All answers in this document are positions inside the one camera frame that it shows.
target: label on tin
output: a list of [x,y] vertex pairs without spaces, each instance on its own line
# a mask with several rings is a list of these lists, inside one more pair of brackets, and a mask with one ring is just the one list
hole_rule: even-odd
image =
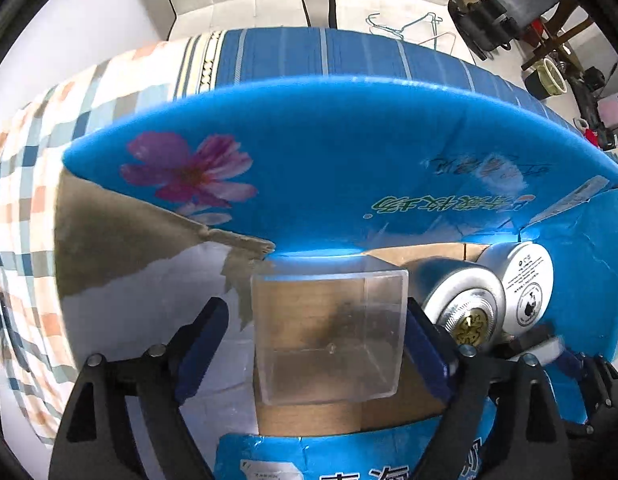
[[529,283],[522,292],[516,308],[516,319],[520,326],[529,326],[540,313],[542,289],[537,283]]
[[503,330],[518,335],[544,313],[553,288],[553,264],[545,248],[530,244],[512,258],[502,279],[506,314]]

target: cardboard box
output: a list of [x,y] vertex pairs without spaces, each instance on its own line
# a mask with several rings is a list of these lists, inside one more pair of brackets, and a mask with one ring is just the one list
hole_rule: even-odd
[[[430,244],[421,246],[393,247],[367,251],[397,266],[406,267],[410,262],[431,256],[445,256],[457,260],[476,261],[486,248],[481,244]],[[334,304],[342,291],[331,281],[294,283],[292,290],[280,288],[275,283],[271,294],[287,307],[301,307],[303,298],[320,295],[325,304]],[[301,327],[289,326],[284,337],[298,338]],[[266,436],[321,436],[356,433],[365,430],[393,428],[439,415],[444,404],[434,398],[411,363],[403,354],[400,382],[394,396],[368,400],[362,403],[336,402],[332,404],[305,404],[301,406],[268,406],[260,399],[260,385],[254,371],[253,389],[256,413],[261,435]]]

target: checkered blanket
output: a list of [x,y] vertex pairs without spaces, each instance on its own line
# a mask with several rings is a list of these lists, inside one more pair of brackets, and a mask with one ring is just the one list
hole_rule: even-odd
[[222,36],[162,42],[92,66],[38,95],[0,132],[0,360],[45,444],[78,375],[54,279],[63,152],[126,115],[212,89]]

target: white floor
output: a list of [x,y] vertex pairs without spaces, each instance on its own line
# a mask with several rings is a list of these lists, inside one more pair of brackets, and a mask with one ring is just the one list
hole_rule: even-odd
[[329,0],[304,0],[312,27],[329,27]]

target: red object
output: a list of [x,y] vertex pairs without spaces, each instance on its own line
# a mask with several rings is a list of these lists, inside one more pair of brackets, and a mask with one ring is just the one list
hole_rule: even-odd
[[596,148],[598,148],[598,134],[596,134],[593,130],[587,128],[585,130],[585,139],[588,140],[591,144],[593,144]]
[[521,39],[535,48],[540,45],[540,38],[542,37],[543,32],[544,27],[542,26],[542,22],[540,21],[540,18],[537,18],[526,28]]

